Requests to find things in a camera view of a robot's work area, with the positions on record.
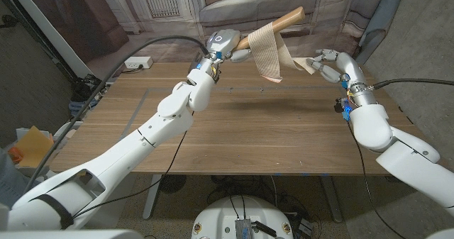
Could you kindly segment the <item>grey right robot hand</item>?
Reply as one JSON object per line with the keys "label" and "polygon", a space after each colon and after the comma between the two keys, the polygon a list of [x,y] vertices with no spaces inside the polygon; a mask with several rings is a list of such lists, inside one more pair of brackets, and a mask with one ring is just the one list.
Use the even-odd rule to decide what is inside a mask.
{"label": "grey right robot hand", "polygon": [[[306,64],[318,71],[328,82],[341,82],[346,89],[356,85],[364,88],[367,86],[365,76],[358,63],[348,53],[329,49],[316,50],[316,53],[319,56],[306,58]],[[335,62],[340,72],[324,65],[323,62]]]}

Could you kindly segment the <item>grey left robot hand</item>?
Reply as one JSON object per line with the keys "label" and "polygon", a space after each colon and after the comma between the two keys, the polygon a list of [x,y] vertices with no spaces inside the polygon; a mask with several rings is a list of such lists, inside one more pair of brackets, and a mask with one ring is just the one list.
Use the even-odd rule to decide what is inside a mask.
{"label": "grey left robot hand", "polygon": [[240,31],[225,29],[213,33],[206,43],[210,58],[214,63],[230,60],[233,63],[246,61],[251,56],[251,50],[240,50],[237,45],[240,42]]}

